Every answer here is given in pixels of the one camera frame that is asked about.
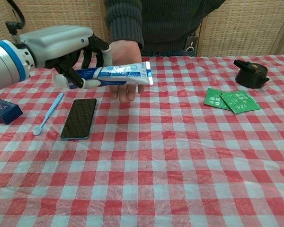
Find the black cable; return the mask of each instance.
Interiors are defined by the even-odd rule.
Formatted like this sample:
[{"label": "black cable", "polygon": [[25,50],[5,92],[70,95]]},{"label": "black cable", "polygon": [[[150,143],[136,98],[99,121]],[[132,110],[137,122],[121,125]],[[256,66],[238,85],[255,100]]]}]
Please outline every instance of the black cable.
[{"label": "black cable", "polygon": [[17,29],[22,29],[25,25],[25,18],[19,7],[15,4],[13,0],[7,0],[7,2],[10,4],[10,6],[15,10],[15,12],[18,14],[21,22],[17,22]]}]

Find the blue box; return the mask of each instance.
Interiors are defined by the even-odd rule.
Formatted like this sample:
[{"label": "blue box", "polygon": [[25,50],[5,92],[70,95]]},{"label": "blue box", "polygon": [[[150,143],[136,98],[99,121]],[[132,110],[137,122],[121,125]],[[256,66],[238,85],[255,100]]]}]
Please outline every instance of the blue box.
[{"label": "blue box", "polygon": [[0,122],[10,124],[17,119],[23,112],[17,104],[0,99]]}]

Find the jeans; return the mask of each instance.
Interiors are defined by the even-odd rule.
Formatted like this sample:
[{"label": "jeans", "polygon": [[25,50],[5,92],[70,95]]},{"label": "jeans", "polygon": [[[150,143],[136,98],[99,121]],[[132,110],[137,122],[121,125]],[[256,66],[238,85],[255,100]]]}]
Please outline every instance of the jeans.
[{"label": "jeans", "polygon": [[167,51],[167,52],[152,52],[152,51],[141,51],[142,57],[171,57],[171,56],[189,56],[189,57],[195,57],[195,51],[184,51],[184,50],[178,50],[178,51]]}]

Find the blue ring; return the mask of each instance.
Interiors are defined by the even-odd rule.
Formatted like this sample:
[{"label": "blue ring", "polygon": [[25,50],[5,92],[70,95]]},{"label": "blue ring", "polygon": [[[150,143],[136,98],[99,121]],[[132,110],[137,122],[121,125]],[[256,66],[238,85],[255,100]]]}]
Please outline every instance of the blue ring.
[{"label": "blue ring", "polygon": [[4,41],[0,41],[0,46],[9,54],[9,56],[11,57],[11,59],[13,60],[14,64],[17,67],[19,76],[20,76],[20,82],[25,80],[26,78],[26,74],[25,74],[25,70],[24,67],[22,65],[22,62],[20,60],[20,58],[18,57],[18,55],[15,53],[15,51]]}]

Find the person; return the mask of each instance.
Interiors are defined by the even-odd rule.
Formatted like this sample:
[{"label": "person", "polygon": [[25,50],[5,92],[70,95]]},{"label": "person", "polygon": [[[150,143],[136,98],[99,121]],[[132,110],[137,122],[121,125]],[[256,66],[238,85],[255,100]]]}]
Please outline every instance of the person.
[{"label": "person", "polygon": [[[225,0],[104,0],[114,65],[142,62],[142,56],[194,56],[183,50],[204,17]],[[142,93],[144,86],[138,86]],[[112,99],[135,99],[135,85],[111,86]]]}]

